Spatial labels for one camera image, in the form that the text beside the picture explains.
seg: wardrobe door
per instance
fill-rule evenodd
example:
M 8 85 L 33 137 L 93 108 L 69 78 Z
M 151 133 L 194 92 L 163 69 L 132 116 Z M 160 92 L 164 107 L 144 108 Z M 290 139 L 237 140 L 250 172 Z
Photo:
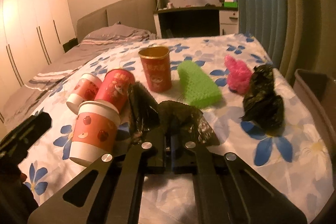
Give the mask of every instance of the wardrobe door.
M 61 45 L 63 45 L 76 37 L 70 17 L 68 0 L 49 0 L 49 5 L 55 30 Z
M 0 141 L 7 135 L 7 129 L 0 119 Z
M 64 50 L 57 38 L 49 1 L 34 0 L 34 6 L 41 40 L 45 46 L 47 58 L 52 63 L 60 58 Z
M 3 0 L 3 22 L 7 47 L 16 66 L 22 84 L 36 75 L 34 56 L 28 54 L 28 48 L 21 29 L 17 0 Z
M 13 66 L 7 53 L 6 35 L 3 24 L 3 0 L 0 0 L 0 110 L 8 98 L 20 88 L 20 83 L 15 75 Z
M 34 56 L 35 75 L 48 65 L 48 58 L 43 50 L 43 43 L 39 34 L 34 0 L 18 0 L 21 28 L 30 56 Z

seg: white paper cup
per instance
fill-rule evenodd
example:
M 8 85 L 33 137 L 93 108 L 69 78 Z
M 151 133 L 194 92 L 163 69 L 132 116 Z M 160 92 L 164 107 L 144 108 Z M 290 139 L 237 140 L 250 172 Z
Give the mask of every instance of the white paper cup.
M 67 100 L 68 108 L 78 114 L 81 103 L 95 99 L 101 83 L 97 76 L 89 73 L 83 74 Z
M 73 162 L 88 167 L 104 154 L 112 154 L 120 117 L 109 104 L 83 102 L 76 120 L 69 156 Z

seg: bed frame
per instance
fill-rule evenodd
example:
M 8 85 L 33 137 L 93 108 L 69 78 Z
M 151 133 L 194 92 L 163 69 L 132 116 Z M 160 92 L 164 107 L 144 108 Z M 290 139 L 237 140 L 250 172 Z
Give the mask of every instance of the bed frame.
M 156 33 L 153 12 L 157 6 L 163 8 L 164 0 L 121 0 L 94 11 L 78 20 L 78 42 L 90 32 L 119 21 L 123 25 Z

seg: silver bolt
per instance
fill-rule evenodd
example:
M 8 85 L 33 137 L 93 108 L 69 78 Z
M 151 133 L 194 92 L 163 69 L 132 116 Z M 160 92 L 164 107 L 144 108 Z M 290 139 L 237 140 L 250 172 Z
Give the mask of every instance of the silver bolt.
M 234 161 L 237 158 L 237 155 L 235 153 L 227 153 L 225 157 L 227 160 Z
M 150 148 L 152 148 L 152 144 L 151 144 L 150 142 L 144 142 L 144 143 L 141 145 L 141 147 L 142 147 L 143 149 L 150 149 Z
M 196 144 L 194 142 L 187 142 L 185 143 L 186 148 L 195 148 Z
M 111 154 L 105 154 L 101 157 L 101 160 L 104 162 L 109 162 L 113 159 L 113 156 Z

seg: shelf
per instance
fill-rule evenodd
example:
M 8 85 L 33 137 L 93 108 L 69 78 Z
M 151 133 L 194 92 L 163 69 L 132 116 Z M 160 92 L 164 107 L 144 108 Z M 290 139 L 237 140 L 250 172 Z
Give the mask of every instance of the shelf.
M 238 8 L 226 8 L 220 6 L 196 6 L 196 7 L 181 7 L 181 8 L 171 8 L 165 10 L 157 10 L 154 14 L 163 14 L 171 12 L 189 11 L 189 10 L 226 10 L 226 11 L 238 11 Z

